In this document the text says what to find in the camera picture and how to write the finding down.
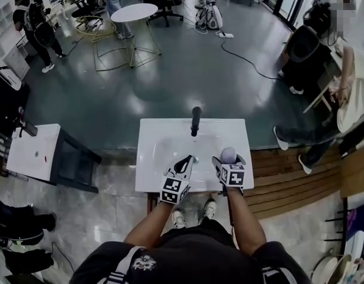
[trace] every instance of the round white table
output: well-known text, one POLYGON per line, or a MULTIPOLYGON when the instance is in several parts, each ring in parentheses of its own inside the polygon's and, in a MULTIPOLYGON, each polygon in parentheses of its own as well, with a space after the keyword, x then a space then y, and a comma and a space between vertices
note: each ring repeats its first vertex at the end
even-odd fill
MULTIPOLYGON (((148 17, 150 17, 151 15, 154 15, 157 12, 157 10, 158 10, 158 7, 155 6, 154 4, 139 3, 139 4, 133 4, 133 5, 129 5, 127 7, 123 7, 121 9, 119 9, 118 11, 115 11, 111 16, 111 20, 113 22, 117 22, 117 23, 128 23, 128 22, 135 22, 135 21, 142 23, 145 26, 145 28, 148 30, 149 34, 151 35, 153 44, 155 44, 155 46, 157 47, 157 50, 153 50, 153 49, 147 49, 145 47, 136 46, 136 40, 138 38, 138 36, 136 36, 136 35, 133 38, 125 39, 126 41, 130 40, 131 46, 133 47, 132 52, 131 52, 131 58, 130 58, 130 67, 131 68, 133 68, 134 66, 138 67, 138 66, 144 65, 145 63, 148 63, 148 62, 154 60, 158 55, 161 55, 161 53, 162 53, 157 41, 154 38, 153 33, 151 31, 150 24, 148 24, 146 22, 148 17), (134 54, 137 50, 145 51, 146 53, 151 54, 152 56, 149 58, 146 58, 144 60, 140 60, 139 62, 134 62, 134 54)), ((128 44, 127 44, 127 56, 129 56, 128 44)))

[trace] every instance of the bag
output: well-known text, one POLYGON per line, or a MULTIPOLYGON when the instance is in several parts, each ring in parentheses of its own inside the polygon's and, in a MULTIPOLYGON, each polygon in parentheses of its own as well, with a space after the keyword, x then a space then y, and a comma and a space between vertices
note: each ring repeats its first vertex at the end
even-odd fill
POLYGON ((28 7, 19 5, 17 9, 25 11, 24 26, 33 32, 37 42, 43 47, 52 46, 56 38, 52 27, 46 22, 46 15, 41 5, 31 0, 28 7))
POLYGON ((197 18, 197 25, 201 29, 210 28, 211 30, 219 30, 223 27, 221 12, 214 2, 204 5, 198 11, 197 18))

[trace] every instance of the black shirt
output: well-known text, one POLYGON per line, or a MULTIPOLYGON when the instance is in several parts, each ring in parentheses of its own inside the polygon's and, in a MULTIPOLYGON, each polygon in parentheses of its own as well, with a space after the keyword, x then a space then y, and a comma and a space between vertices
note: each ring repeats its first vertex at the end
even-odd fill
MULTIPOLYGON (((97 284, 116 270, 132 247, 121 242, 102 244, 79 266, 70 284, 97 284)), ((279 242, 266 243, 250 257, 197 233, 177 235, 159 248, 136 253, 127 274, 131 284, 263 284, 264 267, 284 267, 298 284, 310 283, 279 242)))
MULTIPOLYGON (((42 4, 43 1, 42 0, 33 0, 34 2, 38 3, 38 4, 42 4)), ((30 4, 30 0, 22 0, 20 2, 20 5, 23 5, 25 7, 28 7, 30 4)), ((25 11, 21 10, 21 9, 16 9, 14 11, 14 14, 13 14, 13 20, 14 20, 14 24, 16 24, 17 22, 20 22, 21 23, 21 26, 23 27, 26 35, 28 35, 28 31, 24 25, 24 14, 25 14, 25 11)))

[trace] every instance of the wooden platform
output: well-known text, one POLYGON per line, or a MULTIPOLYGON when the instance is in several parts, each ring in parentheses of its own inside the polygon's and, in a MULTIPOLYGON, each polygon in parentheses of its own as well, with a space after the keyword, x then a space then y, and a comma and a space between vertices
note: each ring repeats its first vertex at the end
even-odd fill
POLYGON ((340 154, 332 147, 307 175, 297 157, 308 148, 252 151, 255 188, 244 197, 258 219, 314 203, 340 189, 340 154))

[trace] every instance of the power strip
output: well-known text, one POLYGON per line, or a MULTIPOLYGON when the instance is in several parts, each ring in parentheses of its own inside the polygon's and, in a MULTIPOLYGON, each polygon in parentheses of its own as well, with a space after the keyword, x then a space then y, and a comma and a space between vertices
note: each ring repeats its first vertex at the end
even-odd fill
POLYGON ((223 33, 219 33, 218 36, 220 38, 234 38, 233 34, 223 34, 223 33))

